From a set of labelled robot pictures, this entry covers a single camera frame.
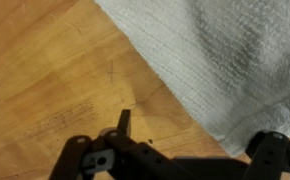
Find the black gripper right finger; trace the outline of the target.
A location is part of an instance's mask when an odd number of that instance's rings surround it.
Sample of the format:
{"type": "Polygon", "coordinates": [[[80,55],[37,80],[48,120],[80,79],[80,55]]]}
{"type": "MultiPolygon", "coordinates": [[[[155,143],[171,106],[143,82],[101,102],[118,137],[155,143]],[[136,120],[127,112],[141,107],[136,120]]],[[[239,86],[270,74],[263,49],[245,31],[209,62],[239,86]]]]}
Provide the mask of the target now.
{"type": "Polygon", "coordinates": [[[251,159],[242,180],[280,180],[290,174],[290,139],[278,132],[258,132],[245,153],[251,159]]]}

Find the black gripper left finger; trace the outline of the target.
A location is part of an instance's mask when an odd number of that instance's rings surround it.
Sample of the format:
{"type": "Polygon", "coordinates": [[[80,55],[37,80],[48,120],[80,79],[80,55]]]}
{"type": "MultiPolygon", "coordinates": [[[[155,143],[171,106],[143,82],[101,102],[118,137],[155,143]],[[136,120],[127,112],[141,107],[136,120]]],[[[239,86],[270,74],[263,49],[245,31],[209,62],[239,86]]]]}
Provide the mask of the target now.
{"type": "Polygon", "coordinates": [[[184,167],[129,137],[130,113],[123,110],[117,127],[95,140],[85,135],[69,138],[48,180],[94,180],[104,171],[115,180],[196,180],[184,167]]]}

